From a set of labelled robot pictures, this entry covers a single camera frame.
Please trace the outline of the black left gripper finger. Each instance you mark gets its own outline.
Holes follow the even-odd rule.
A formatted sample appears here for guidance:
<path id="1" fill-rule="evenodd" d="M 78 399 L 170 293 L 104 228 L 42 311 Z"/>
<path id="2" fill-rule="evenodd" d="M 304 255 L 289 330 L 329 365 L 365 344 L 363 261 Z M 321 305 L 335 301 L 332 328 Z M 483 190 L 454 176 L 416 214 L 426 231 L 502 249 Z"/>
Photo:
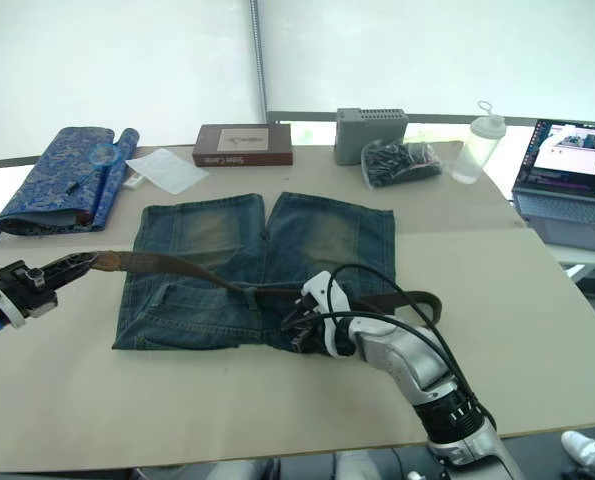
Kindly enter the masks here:
<path id="1" fill-rule="evenodd" d="M 66 255 L 60 259 L 57 259 L 41 268 L 44 273 L 45 280 L 51 280 L 51 273 L 59 267 L 65 266 L 75 266 L 75 265 L 83 265 L 89 264 L 92 268 L 92 265 L 97 260 L 98 253 L 97 252 L 80 252 Z"/>
<path id="2" fill-rule="evenodd" d="M 89 264 L 59 267 L 51 273 L 51 289 L 58 290 L 83 277 L 91 269 Z"/>

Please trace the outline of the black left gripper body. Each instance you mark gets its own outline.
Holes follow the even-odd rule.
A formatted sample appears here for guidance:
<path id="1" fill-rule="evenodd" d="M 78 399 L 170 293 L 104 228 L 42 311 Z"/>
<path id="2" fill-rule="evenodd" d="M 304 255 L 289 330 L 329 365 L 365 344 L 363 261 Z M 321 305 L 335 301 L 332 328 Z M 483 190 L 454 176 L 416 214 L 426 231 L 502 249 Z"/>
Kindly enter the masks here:
<path id="1" fill-rule="evenodd" d="M 49 274 L 44 269 L 28 267 L 21 260 L 0 268 L 0 290 L 24 319 L 38 318 L 58 306 Z"/>

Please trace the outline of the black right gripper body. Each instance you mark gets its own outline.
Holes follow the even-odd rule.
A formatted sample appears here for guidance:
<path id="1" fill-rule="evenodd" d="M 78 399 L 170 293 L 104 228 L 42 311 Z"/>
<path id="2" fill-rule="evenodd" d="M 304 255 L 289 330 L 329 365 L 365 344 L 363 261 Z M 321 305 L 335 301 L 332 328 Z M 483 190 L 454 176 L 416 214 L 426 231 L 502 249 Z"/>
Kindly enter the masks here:
<path id="1" fill-rule="evenodd" d="M 316 302 L 316 309 L 305 311 L 302 321 L 295 328 L 287 331 L 291 337 L 291 345 L 297 353 L 327 355 L 324 324 L 322 319 L 317 318 L 319 314 L 319 306 Z"/>

